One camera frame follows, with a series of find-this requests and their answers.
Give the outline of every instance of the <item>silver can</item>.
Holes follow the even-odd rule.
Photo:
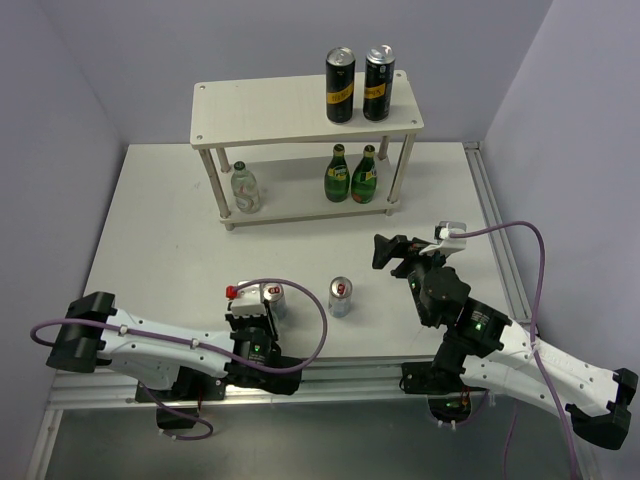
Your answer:
[[[347,277],[336,277],[329,286],[329,313],[332,317],[344,317],[351,309],[353,285]]]
[[[287,316],[287,302],[284,298],[284,287],[282,285],[279,283],[263,284],[262,296],[269,302],[271,313],[278,321]]]

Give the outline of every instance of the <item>shelf post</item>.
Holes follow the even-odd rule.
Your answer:
[[[385,135],[380,142],[380,148],[378,149],[378,160],[385,160],[387,158],[387,149],[389,148],[389,140],[391,137]]]
[[[413,142],[415,139],[415,133],[410,133],[404,137],[402,150],[400,151],[400,157],[398,158],[398,166],[396,167],[396,173],[393,176],[393,183],[391,184],[391,191],[387,197],[387,201],[389,203],[396,203],[400,197],[402,181],[404,180],[404,175],[407,172],[407,164],[409,163],[409,157],[411,156],[411,150],[413,149]]]
[[[202,150],[198,150],[198,153],[202,158],[204,168],[207,170],[207,175],[209,175],[209,181],[211,182],[211,187],[213,188],[213,195],[216,197],[216,203],[218,204],[218,210],[220,210],[220,216],[222,218],[229,218],[229,215],[231,215],[231,211],[229,210],[229,205],[227,205],[227,199],[224,198],[222,184],[220,183],[220,177],[218,177],[218,171],[216,170],[216,165],[213,162],[213,157],[211,156],[211,150],[205,148]]]
[[[216,155],[218,155],[218,160],[220,160],[220,170],[222,170],[222,173],[228,173],[231,167],[229,166],[227,152],[224,148],[216,148]]]

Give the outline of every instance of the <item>wooden shelf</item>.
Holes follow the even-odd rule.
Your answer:
[[[395,75],[389,117],[370,122],[362,114],[364,73],[357,73],[353,118],[342,125],[327,119],[324,75],[197,83],[191,145],[210,149],[417,133],[424,122],[407,73]]]
[[[384,121],[370,122],[364,118],[363,96],[364,73],[357,73],[353,118],[346,124],[337,125],[327,119],[324,75],[197,83],[193,94],[191,146],[200,152],[218,204],[220,221],[227,230],[236,225],[362,213],[391,214],[398,207],[413,142],[424,128],[424,122],[403,70],[395,72],[390,113]],[[393,172],[388,158],[379,161],[377,193],[366,205],[351,198],[337,204],[325,198],[323,177],[330,151],[321,158],[304,158],[299,153],[299,144],[293,146],[293,156],[291,147],[283,145],[378,137],[384,145],[381,148],[386,150],[390,136],[394,134],[405,136],[398,168]],[[258,180],[262,208],[253,214],[242,213],[235,206],[231,190],[230,165],[233,162],[228,159],[231,155],[227,154],[227,147],[238,147],[231,149],[235,151],[269,146],[282,147],[278,153],[283,156],[265,162],[262,152],[257,152],[247,158]],[[211,149],[216,150],[223,173],[218,173]],[[360,159],[361,152],[347,159],[352,172]]]
[[[274,145],[270,156],[291,157],[296,145]],[[247,214],[238,210],[231,189],[231,172],[220,175],[222,189],[231,210],[228,218],[220,218],[223,224],[247,225],[273,223],[302,219],[339,217],[366,213],[392,211],[400,202],[387,202],[393,181],[393,169],[389,160],[376,160],[378,187],[373,200],[367,204],[356,203],[351,196],[340,203],[327,200],[324,194],[324,173],[331,161],[331,150],[327,155],[315,158],[286,158],[285,160],[255,161],[256,154],[264,147],[234,149],[234,160],[243,160],[258,180],[262,207],[256,213]],[[346,155],[349,172],[353,175],[362,154]]]

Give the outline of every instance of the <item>clear glass bottle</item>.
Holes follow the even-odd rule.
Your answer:
[[[332,202],[342,202],[349,196],[349,167],[344,159],[344,145],[333,147],[333,158],[324,173],[324,194]]]
[[[258,182],[244,162],[233,164],[233,175],[231,176],[231,188],[236,197],[236,205],[241,212],[255,213],[260,209],[260,193],[258,192]]]
[[[373,145],[364,147],[360,164],[353,172],[351,180],[351,196],[358,203],[369,203],[376,193],[378,176],[376,174],[376,161],[373,158],[376,149]]]

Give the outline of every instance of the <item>black and gold can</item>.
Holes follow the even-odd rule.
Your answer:
[[[356,57],[347,47],[334,48],[327,54],[327,118],[346,123],[353,116],[353,86]]]
[[[373,47],[367,53],[363,105],[367,120],[379,122],[389,116],[395,63],[396,57],[389,45]]]

